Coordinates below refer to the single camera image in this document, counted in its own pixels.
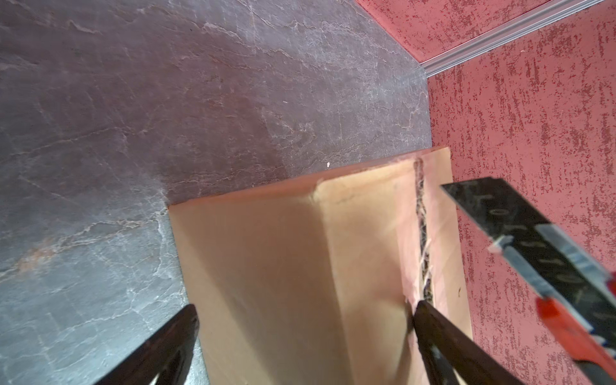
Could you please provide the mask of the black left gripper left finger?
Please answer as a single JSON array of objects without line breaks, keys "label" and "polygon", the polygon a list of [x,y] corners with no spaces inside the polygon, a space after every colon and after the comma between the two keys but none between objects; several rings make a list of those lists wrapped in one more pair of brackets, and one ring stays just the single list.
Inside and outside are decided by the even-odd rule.
[{"label": "black left gripper left finger", "polygon": [[97,383],[185,383],[199,327],[196,307],[193,304],[185,306]]}]

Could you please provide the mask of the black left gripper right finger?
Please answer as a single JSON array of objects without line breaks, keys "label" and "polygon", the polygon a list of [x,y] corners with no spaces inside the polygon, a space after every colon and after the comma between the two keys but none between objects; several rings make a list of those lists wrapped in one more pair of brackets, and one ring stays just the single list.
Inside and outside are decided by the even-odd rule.
[{"label": "black left gripper right finger", "polygon": [[429,383],[521,383],[429,302],[417,303],[412,324]]}]

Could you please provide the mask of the red handled box cutter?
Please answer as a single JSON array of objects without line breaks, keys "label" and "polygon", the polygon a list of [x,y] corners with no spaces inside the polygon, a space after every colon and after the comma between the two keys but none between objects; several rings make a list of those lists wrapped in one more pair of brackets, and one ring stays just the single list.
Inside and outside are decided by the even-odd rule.
[{"label": "red handled box cutter", "polygon": [[441,188],[534,289],[539,318],[587,379],[613,384],[615,275],[505,180]]}]

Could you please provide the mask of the brown cardboard express box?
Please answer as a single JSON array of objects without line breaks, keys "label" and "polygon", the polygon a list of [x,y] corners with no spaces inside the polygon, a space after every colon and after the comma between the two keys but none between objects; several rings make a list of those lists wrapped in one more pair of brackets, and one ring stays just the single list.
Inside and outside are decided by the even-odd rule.
[{"label": "brown cardboard express box", "polygon": [[473,333],[446,147],[173,205],[212,384],[425,384],[422,298]]}]

